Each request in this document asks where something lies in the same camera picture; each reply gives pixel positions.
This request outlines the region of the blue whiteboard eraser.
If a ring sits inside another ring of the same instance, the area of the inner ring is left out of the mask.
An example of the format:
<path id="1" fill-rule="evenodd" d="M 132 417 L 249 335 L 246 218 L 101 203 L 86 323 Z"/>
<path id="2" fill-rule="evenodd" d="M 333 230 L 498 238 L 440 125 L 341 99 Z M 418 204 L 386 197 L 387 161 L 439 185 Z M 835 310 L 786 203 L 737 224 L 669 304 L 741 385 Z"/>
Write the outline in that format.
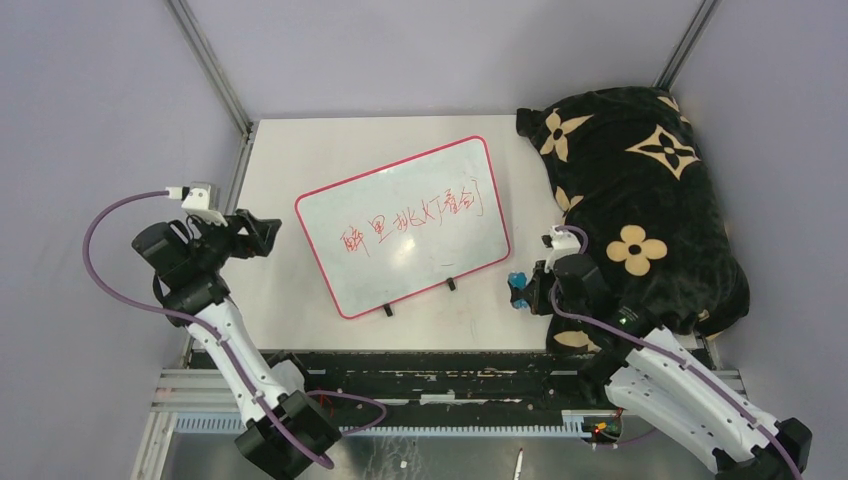
<path id="1" fill-rule="evenodd" d="M 527 276 L 524 272 L 512 272 L 507 277 L 510 289 L 510 304 L 514 309 L 528 309 L 529 303 L 524 296 L 527 287 Z"/>

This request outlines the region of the red framed whiteboard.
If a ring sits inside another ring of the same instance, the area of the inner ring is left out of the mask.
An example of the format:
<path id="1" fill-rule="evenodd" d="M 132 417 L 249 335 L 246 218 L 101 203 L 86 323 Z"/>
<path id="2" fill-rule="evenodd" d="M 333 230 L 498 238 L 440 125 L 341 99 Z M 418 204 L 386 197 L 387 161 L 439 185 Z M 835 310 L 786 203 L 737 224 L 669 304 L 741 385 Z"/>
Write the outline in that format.
<path id="1" fill-rule="evenodd" d="M 294 209 L 344 319 L 511 253 L 490 151 L 479 135 L 305 193 Z"/>

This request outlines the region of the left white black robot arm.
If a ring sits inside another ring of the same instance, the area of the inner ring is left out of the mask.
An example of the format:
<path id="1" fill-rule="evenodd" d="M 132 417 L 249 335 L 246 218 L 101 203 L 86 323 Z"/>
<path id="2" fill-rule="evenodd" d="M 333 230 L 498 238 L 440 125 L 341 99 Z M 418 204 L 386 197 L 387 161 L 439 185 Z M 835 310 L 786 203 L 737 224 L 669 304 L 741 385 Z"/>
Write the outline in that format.
<path id="1" fill-rule="evenodd" d="M 154 269 L 161 311 L 202 344 L 232 393 L 245 427 L 235 440 L 241 455 L 273 479 L 295 479 L 313 464 L 334 468 L 327 451 L 341 433 L 297 360 L 268 364 L 220 273 L 231 258 L 268 256 L 281 226 L 239 209 L 220 225 L 198 225 L 196 236 L 180 221 L 155 223 L 131 246 Z"/>

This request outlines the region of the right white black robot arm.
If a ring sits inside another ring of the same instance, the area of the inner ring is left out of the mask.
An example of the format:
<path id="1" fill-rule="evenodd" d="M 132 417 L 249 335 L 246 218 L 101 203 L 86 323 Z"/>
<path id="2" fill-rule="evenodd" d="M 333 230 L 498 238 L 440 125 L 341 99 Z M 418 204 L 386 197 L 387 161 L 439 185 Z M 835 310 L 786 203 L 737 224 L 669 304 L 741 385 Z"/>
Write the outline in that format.
<path id="1" fill-rule="evenodd" d="M 535 315 L 574 320 L 599 350 L 578 372 L 591 407 L 608 402 L 641 417 L 693 454 L 717 479 L 800 479 L 812 432 L 778 420 L 690 354 L 650 311 L 609 290 L 596 263 L 572 254 L 537 262 L 509 282 Z"/>

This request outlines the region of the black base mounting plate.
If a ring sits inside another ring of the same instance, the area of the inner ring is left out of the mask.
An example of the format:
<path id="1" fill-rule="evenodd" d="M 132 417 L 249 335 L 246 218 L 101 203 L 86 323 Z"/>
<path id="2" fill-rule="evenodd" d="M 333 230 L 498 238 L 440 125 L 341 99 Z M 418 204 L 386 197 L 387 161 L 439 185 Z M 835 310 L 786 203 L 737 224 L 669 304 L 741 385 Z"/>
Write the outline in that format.
<path id="1" fill-rule="evenodd" d="M 275 365 L 296 359 L 309 391 L 340 427 L 363 426 L 379 410 L 353 395 L 386 405 L 384 427 L 553 426 L 564 411 L 611 411 L 578 375 L 589 354 L 543 351 L 272 351 Z"/>

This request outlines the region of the black floral plush blanket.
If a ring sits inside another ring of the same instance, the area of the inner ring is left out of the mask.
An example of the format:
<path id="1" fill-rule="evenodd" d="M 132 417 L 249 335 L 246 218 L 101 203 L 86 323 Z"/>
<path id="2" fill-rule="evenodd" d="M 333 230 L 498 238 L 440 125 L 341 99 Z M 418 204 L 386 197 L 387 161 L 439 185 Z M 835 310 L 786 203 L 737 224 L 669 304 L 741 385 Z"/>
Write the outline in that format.
<path id="1" fill-rule="evenodd" d="M 715 336 L 748 314 L 748 279 L 708 166 L 668 91 L 614 87 L 520 108 L 516 131 L 617 300 L 679 335 Z"/>

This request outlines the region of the white marker pen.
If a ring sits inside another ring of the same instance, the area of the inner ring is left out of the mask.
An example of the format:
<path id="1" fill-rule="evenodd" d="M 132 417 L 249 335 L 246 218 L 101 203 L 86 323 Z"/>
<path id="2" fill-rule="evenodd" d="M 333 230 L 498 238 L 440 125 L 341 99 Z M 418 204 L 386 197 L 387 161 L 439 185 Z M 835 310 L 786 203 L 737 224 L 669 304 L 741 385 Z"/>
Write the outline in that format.
<path id="1" fill-rule="evenodd" d="M 516 462 L 514 465 L 512 480 L 519 480 L 522 473 L 523 467 L 523 459 L 524 459 L 524 449 L 520 448 L 516 455 Z"/>

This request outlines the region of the aluminium frame rails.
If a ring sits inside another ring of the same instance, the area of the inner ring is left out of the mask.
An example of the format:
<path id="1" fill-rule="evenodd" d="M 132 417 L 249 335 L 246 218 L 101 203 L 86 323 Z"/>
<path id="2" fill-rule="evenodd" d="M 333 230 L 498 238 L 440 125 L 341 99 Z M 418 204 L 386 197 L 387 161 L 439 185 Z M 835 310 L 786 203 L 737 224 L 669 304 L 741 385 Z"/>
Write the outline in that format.
<path id="1" fill-rule="evenodd" d="M 580 409 L 576 401 L 567 399 L 566 394 L 565 390 L 550 387 L 539 399 L 517 396 L 460 399 L 452 390 L 445 393 L 416 390 L 410 399 L 385 400 L 389 414 L 376 426 L 553 426 L 564 424 L 565 417 L 581 417 L 583 430 L 589 432 L 597 423 L 614 421 L 616 408 Z M 132 469 L 132 478 L 163 478 L 173 438 L 179 434 L 173 432 L 173 427 L 177 415 L 182 413 L 234 413 L 242 421 L 235 399 L 220 372 L 208 369 L 163 370 L 151 404 L 142 444 Z M 411 436 L 365 437 L 394 439 Z"/>

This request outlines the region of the left aluminium corner post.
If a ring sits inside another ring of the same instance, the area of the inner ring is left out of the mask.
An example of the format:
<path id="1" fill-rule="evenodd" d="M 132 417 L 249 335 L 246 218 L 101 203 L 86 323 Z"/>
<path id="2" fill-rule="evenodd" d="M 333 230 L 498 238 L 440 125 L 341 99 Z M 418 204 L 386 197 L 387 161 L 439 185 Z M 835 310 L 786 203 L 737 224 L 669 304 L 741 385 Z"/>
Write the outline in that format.
<path id="1" fill-rule="evenodd" d="M 255 142 L 255 122 L 250 119 L 243 102 L 232 86 L 223 64 L 203 31 L 190 3 L 185 0 L 165 0 L 177 28 L 180 30 L 198 62 L 209 86 L 218 98 L 227 117 L 239 134 L 238 157 L 223 202 L 227 212 L 233 212 L 241 195 L 250 154 Z"/>

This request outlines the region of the aluminium corner post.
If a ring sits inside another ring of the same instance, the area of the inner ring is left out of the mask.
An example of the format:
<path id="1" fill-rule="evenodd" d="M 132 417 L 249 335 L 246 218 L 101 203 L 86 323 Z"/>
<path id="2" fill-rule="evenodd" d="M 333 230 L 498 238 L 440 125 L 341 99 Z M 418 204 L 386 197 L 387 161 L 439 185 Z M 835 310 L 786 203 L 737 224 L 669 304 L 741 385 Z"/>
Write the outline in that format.
<path id="1" fill-rule="evenodd" d="M 243 102 L 232 86 L 223 64 L 203 31 L 190 3 L 185 0 L 165 0 L 177 28 L 180 30 L 198 62 L 209 86 L 218 98 L 227 117 L 239 134 L 238 157 L 223 202 L 227 212 L 233 212 L 241 195 L 250 154 L 255 142 L 255 122 L 250 119 Z"/>
<path id="2" fill-rule="evenodd" d="M 669 91 L 683 70 L 693 49 L 721 5 L 721 0 L 702 0 L 688 22 L 683 35 L 675 44 L 653 86 Z"/>

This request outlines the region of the right aluminium corner post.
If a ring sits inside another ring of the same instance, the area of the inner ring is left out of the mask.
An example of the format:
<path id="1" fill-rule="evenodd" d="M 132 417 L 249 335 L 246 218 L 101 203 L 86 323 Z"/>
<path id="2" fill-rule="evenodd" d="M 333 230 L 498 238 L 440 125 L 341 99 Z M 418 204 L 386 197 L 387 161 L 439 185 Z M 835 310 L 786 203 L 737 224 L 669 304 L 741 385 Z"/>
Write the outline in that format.
<path id="1" fill-rule="evenodd" d="M 688 22 L 683 35 L 675 44 L 653 86 L 669 91 L 683 70 L 693 49 L 721 5 L 721 0 L 702 0 Z"/>

